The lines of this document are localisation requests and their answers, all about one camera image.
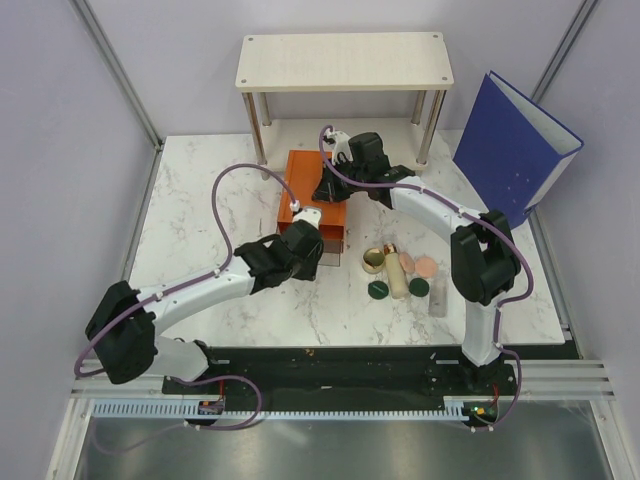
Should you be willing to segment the cream lotion bottle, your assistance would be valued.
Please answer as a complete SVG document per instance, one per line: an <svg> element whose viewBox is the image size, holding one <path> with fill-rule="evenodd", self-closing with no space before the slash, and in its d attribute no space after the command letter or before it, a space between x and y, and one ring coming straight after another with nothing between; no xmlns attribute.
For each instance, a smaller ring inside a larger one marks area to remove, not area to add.
<svg viewBox="0 0 640 480"><path fill-rule="evenodd" d="M409 287L397 248L393 243L386 243L383 246L383 253L391 296L394 299L405 298L409 295Z"/></svg>

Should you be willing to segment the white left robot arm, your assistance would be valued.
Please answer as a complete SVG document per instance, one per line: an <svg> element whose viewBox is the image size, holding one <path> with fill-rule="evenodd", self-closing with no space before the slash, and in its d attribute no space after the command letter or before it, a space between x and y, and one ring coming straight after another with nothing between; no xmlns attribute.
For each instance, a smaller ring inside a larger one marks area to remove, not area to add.
<svg viewBox="0 0 640 480"><path fill-rule="evenodd" d="M218 272L144 289L134 289L126 281L111 285L85 329L102 365L99 371L115 385L155 374L185 381L198 393L211 392L220 371L206 345L163 333L222 302L290 279L313 281L323 250L319 225L299 219L282 234L237 247L229 264Z"/></svg>

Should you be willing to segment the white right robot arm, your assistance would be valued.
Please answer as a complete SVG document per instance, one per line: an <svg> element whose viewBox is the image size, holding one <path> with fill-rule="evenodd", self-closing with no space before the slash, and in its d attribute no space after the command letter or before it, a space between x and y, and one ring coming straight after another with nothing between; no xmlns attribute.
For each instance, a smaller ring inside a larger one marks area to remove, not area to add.
<svg viewBox="0 0 640 480"><path fill-rule="evenodd" d="M365 193L447 243L451 280L466 301L461 350L467 362L458 368L457 377L465 391L483 392L494 381L491 365L507 352L500 340L502 309L526 299L534 286L506 215L469 209L428 187L406 166L392 166L375 132L349 136L327 125L318 145L323 174L315 201L340 203Z"/></svg>

